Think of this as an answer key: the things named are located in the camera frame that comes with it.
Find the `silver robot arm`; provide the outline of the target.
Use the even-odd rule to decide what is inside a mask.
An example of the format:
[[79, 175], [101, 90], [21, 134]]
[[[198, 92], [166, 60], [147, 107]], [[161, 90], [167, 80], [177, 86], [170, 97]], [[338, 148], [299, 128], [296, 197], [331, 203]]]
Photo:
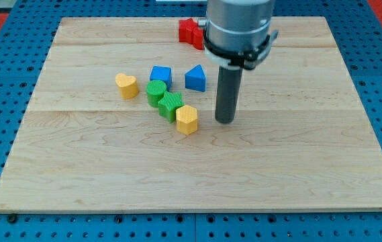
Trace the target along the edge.
[[203, 30], [205, 54], [228, 70], [253, 70], [271, 51], [278, 31], [270, 31], [275, 0], [207, 0]]

